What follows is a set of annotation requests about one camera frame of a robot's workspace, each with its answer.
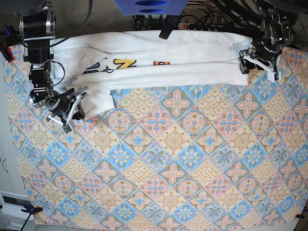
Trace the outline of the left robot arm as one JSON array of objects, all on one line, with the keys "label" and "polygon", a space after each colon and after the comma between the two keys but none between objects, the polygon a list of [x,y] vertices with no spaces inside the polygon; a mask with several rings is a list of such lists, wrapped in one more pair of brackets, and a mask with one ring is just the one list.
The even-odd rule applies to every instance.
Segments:
[{"label": "left robot arm", "polygon": [[243,74],[255,68],[267,70],[276,81],[279,78],[277,65],[282,49],[292,41],[289,15],[264,0],[257,0],[256,6],[265,31],[262,37],[252,40],[248,49],[239,51],[240,70]]}]

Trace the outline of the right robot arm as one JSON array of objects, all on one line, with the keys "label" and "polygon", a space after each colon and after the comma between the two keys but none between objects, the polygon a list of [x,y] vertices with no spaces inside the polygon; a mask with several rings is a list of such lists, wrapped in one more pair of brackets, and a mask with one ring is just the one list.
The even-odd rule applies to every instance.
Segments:
[{"label": "right robot arm", "polygon": [[55,16],[51,3],[46,0],[42,0],[33,10],[21,13],[19,29],[24,45],[24,61],[31,63],[29,81],[33,84],[29,101],[34,107],[46,107],[52,116],[59,116],[63,123],[69,119],[81,120],[85,118],[85,113],[80,99],[72,95],[74,89],[58,93],[50,77],[54,28]]}]

